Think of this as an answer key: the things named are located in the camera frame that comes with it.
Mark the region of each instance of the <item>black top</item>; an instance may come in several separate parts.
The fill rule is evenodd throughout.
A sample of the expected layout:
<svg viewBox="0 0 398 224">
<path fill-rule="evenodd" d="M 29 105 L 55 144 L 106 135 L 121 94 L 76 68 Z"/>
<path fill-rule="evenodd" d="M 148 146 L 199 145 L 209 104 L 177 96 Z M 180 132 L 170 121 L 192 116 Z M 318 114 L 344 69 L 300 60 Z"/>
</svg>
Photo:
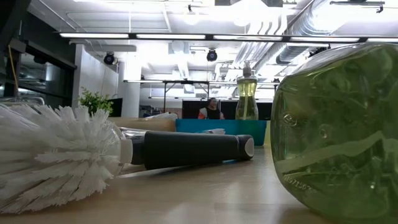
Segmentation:
<svg viewBox="0 0 398 224">
<path fill-rule="evenodd" d="M 211 110 L 209 108 L 206 108 L 206 110 L 207 110 L 207 119 L 220 119 L 221 118 L 221 116 L 220 116 L 221 112 L 219 109 Z"/>
</svg>

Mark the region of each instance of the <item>teal container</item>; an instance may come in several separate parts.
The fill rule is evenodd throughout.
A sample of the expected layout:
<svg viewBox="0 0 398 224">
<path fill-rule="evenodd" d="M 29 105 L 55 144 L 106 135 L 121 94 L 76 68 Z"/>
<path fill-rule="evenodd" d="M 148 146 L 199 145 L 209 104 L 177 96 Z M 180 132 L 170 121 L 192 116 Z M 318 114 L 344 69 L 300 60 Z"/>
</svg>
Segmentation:
<svg viewBox="0 0 398 224">
<path fill-rule="evenodd" d="M 250 134 L 256 146 L 264 144 L 267 121 L 252 120 L 214 120 L 214 119 L 178 119 L 175 121 L 177 132 L 199 133 L 204 130 L 223 128 L 225 134 Z"/>
</svg>

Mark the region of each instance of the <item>wooden table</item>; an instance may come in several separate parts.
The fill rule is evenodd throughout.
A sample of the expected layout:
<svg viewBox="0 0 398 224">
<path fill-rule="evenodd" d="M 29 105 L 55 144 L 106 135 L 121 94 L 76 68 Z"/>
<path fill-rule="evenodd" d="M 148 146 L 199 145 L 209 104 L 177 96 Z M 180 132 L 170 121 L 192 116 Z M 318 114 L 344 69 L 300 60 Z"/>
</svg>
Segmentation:
<svg viewBox="0 0 398 224">
<path fill-rule="evenodd" d="M 280 184 L 269 148 L 251 161 L 123 175 L 96 194 L 37 213 L 0 215 L 1 224 L 330 223 Z"/>
</svg>

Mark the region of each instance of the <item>glass bottle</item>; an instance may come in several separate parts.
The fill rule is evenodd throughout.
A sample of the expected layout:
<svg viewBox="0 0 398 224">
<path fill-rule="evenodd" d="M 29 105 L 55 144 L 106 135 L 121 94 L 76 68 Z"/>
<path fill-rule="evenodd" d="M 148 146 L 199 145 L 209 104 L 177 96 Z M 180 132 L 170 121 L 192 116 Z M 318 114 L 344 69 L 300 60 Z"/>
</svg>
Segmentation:
<svg viewBox="0 0 398 224">
<path fill-rule="evenodd" d="M 279 85 L 271 146 L 282 185 L 337 223 L 398 223 L 398 45 L 309 59 Z"/>
<path fill-rule="evenodd" d="M 239 77 L 238 83 L 239 101 L 236 106 L 235 119 L 257 120 L 259 119 L 259 110 L 257 108 L 256 94 L 257 77 L 251 74 L 249 62 L 244 63 L 243 76 Z"/>
</svg>

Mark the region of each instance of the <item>black handle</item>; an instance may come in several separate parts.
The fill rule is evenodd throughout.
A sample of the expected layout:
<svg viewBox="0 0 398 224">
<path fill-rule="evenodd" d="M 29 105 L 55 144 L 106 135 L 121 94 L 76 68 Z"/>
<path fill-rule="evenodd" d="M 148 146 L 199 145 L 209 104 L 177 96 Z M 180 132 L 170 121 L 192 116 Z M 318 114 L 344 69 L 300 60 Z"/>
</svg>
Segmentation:
<svg viewBox="0 0 398 224">
<path fill-rule="evenodd" d="M 134 143 L 134 156 L 139 152 L 146 169 L 209 164 L 253 157 L 251 136 L 191 134 L 148 131 L 143 142 Z"/>
</svg>

